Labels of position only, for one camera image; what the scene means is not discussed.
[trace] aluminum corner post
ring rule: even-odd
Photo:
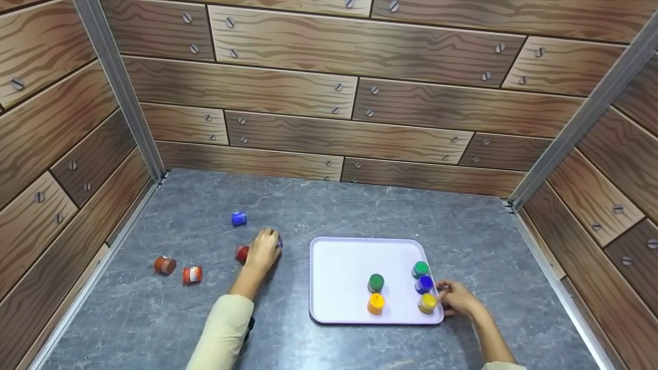
[[[121,59],[103,8],[99,0],[73,0],[73,3],[137,142],[141,156],[146,162],[151,178],[159,185],[165,178],[165,165],[139,106],[137,94],[130,82],[128,71]]]
[[[657,49],[658,11],[655,11],[509,197],[507,201],[514,211],[521,209],[539,189],[555,167],[624,91],[633,77],[656,55]]]

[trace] wooden wall panel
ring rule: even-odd
[[[338,181],[343,166],[343,157],[335,155],[172,142],[157,142],[157,146],[168,169],[181,167]]]
[[[41,202],[36,201],[38,192]],[[77,212],[48,172],[0,211],[0,300]]]
[[[557,166],[548,182],[600,246],[606,246],[644,217],[577,149]],[[622,211],[615,211],[619,205]]]
[[[149,179],[134,150],[0,304],[4,366],[21,361]]]
[[[649,219],[633,226],[605,248],[622,275],[658,315],[658,227]],[[630,264],[622,260],[630,257]]]
[[[0,116],[0,207],[117,107],[94,62]]]
[[[658,54],[633,77],[615,106],[658,136]]]
[[[475,86],[500,86],[525,39],[232,7],[209,14],[219,62]]]
[[[136,145],[123,113],[117,109],[57,161],[51,171],[82,207]]]
[[[345,6],[342,0],[206,0],[206,3],[367,17],[372,0],[355,0],[351,8]]]
[[[221,109],[142,103],[141,110],[156,140],[228,145]]]
[[[152,103],[349,119],[357,85],[356,77],[331,74],[137,57],[124,62],[140,100]]]
[[[658,139],[609,108],[577,148],[658,221]]]
[[[524,206],[631,369],[658,368],[658,321],[548,183]]]
[[[14,105],[93,56],[72,0],[1,15],[0,103],[5,108]],[[13,78],[22,81],[24,87],[16,89]]]
[[[626,43],[656,8],[653,0],[407,0],[391,12],[390,4],[374,0],[373,18]]]
[[[460,165],[527,171],[553,140],[478,132],[459,161]]]
[[[625,47],[529,37],[503,88],[589,95]]]
[[[469,131],[235,111],[226,111],[226,122],[234,146],[430,163],[457,164],[473,135]]]
[[[151,0],[102,0],[102,4],[121,53],[215,60],[204,5]]]
[[[41,333],[39,333],[39,336],[36,338],[32,346],[28,350],[28,353],[25,354],[25,356],[20,361],[18,366],[16,366],[15,370],[27,370],[30,367],[32,361],[39,354],[39,350],[41,349],[41,347],[45,344],[46,340],[48,340],[48,338],[50,337],[50,334],[55,330],[59,322],[62,320],[62,318],[70,308],[71,304],[73,304],[75,299],[78,297],[78,294],[80,293],[84,285],[91,277],[91,274],[93,274],[93,272],[96,270],[98,264],[105,257],[108,251],[109,251],[108,246],[106,244],[103,244],[101,248],[98,250],[98,252],[96,253],[96,255],[93,257],[87,268],[84,270],[82,275],[80,275],[80,278],[78,278],[76,284],[68,292],[66,298],[64,298],[62,303],[59,305],[56,312],[53,314],[50,320],[48,320],[48,324],[46,324],[45,328],[43,328]]]
[[[345,158],[341,181],[508,197],[525,172]]]
[[[582,102],[574,97],[362,78],[354,119],[554,138]]]

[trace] paint jar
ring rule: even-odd
[[[416,280],[416,291],[419,294],[429,293],[430,290],[434,287],[434,282],[432,278],[427,275],[422,275],[418,280]]]
[[[173,273],[174,270],[176,269],[176,260],[161,255],[160,257],[155,259],[153,268],[155,269],[156,273],[169,275]]]
[[[423,294],[418,300],[418,309],[426,315],[431,315],[435,308],[436,298],[429,293]]]
[[[203,278],[201,266],[186,267],[183,269],[183,285],[197,284]]]
[[[429,275],[430,267],[427,266],[427,263],[423,261],[418,261],[416,262],[415,265],[413,265],[413,269],[411,269],[411,274],[415,279],[420,278],[422,275]]]
[[[368,290],[370,293],[380,293],[384,287],[384,277],[379,274],[372,274],[368,280]]]
[[[381,315],[384,310],[384,297],[379,293],[374,293],[368,300],[368,311],[373,315]]]

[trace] wooden plank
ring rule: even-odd
[[[649,219],[633,226],[605,248],[622,275],[642,297],[644,302],[658,315],[658,227]],[[626,265],[622,258],[630,257]]]
[[[658,54],[633,77],[615,106],[658,136]]]
[[[142,103],[141,110],[156,140],[228,145],[222,109]]]
[[[577,97],[362,78],[354,119],[554,138],[582,102]]]
[[[658,138],[611,107],[576,146],[658,221]]]
[[[582,316],[585,318],[585,321],[587,321],[587,324],[590,326],[590,329],[594,333],[594,336],[599,340],[601,347],[603,347],[605,354],[608,355],[608,358],[610,359],[610,362],[612,362],[615,369],[628,370],[626,364],[624,363],[624,360],[622,360],[621,357],[619,356],[619,353],[615,349],[615,346],[613,346],[613,344],[610,342],[610,338],[608,338],[608,336],[605,334],[605,331],[601,327],[601,324],[599,324],[599,322],[596,321],[596,318],[592,314],[592,311],[590,311],[590,308],[587,307],[585,301],[582,300],[582,297],[578,293],[578,290],[571,282],[571,280],[569,280],[568,277],[565,277],[564,279],[562,279],[562,284],[567,289],[567,292],[569,292],[569,295],[571,295],[571,299],[573,299],[574,303],[576,304],[576,307],[578,308]]]
[[[234,146],[446,164],[459,162],[473,135],[469,131],[236,111],[226,111],[226,121]]]
[[[5,108],[95,55],[72,0],[1,15],[0,51],[0,103]],[[21,80],[24,87],[16,89],[13,78]]]
[[[0,207],[116,109],[94,62],[0,116]]]
[[[341,181],[508,197],[525,172],[345,158]]]
[[[245,7],[282,9],[303,13],[343,14],[349,16],[370,15],[372,0],[355,0],[351,8],[344,1],[336,0],[206,0],[205,3],[242,5]]]
[[[519,217],[523,220],[523,223],[526,224],[526,226],[528,227],[528,230],[530,231],[530,235],[532,235],[532,237],[535,239],[535,242],[537,242],[539,249],[542,250],[542,253],[548,260],[548,263],[551,265],[551,267],[553,267],[553,271],[555,271],[557,278],[560,279],[564,278],[567,275],[567,273],[562,268],[560,263],[557,261],[557,258],[555,258],[555,255],[551,251],[551,248],[548,247],[548,244],[546,244],[546,241],[540,234],[539,230],[537,230],[537,227],[532,222],[525,209],[521,208],[521,210],[519,211]]]
[[[658,321],[548,183],[524,206],[631,369],[658,369]]]
[[[123,113],[117,109],[57,161],[51,171],[82,207],[136,145]]]
[[[628,230],[644,214],[577,149],[551,173],[548,182],[601,247]],[[615,206],[623,210],[615,212]]]
[[[209,7],[218,62],[498,87],[524,36]],[[238,26],[229,27],[226,17]],[[496,53],[500,43],[505,49]],[[239,57],[231,55],[237,51]],[[489,78],[482,78],[483,73]]]
[[[138,57],[124,62],[138,97],[151,103],[349,119],[357,85],[356,77],[331,74]]]
[[[37,202],[41,192],[43,201]],[[0,211],[0,299],[78,212],[46,172]],[[63,218],[58,223],[55,216]]]
[[[553,140],[478,132],[459,161],[460,165],[527,171]]]
[[[102,4],[121,53],[215,60],[204,5],[151,0],[103,0]],[[183,14],[190,16],[189,23]]]
[[[409,0],[391,12],[390,3],[374,0],[372,17],[626,43],[656,8],[654,0]]]
[[[182,167],[338,181],[343,167],[343,157],[335,155],[172,142],[156,144],[168,169]]]
[[[101,246],[101,249],[98,250],[96,255],[93,257],[93,259],[87,266],[87,268],[82,273],[82,275],[80,275],[80,278],[73,286],[71,291],[66,295],[66,298],[64,298],[62,303],[59,305],[56,312],[53,314],[50,320],[48,320],[48,324],[46,324],[45,328],[43,328],[41,333],[39,333],[39,336],[34,341],[32,346],[30,346],[28,353],[25,354],[23,359],[20,360],[20,363],[18,364],[18,366],[16,366],[15,370],[27,370],[29,368],[32,361],[39,354],[41,347],[45,344],[46,340],[48,340],[48,338],[50,337],[50,334],[55,330],[57,325],[60,323],[60,321],[68,311],[68,308],[70,308],[71,304],[73,304],[73,301],[78,297],[78,294],[80,293],[84,285],[87,283],[87,280],[89,280],[91,274],[96,270],[96,267],[101,262],[103,257],[105,257],[108,251],[109,251],[108,246],[106,244],[103,244]]]
[[[591,41],[529,37],[503,88],[587,96],[625,49]]]
[[[134,150],[0,304],[0,358],[14,369],[150,179]]]

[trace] cream sleeve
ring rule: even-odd
[[[187,370],[231,370],[244,342],[253,302],[226,294],[215,302]]]

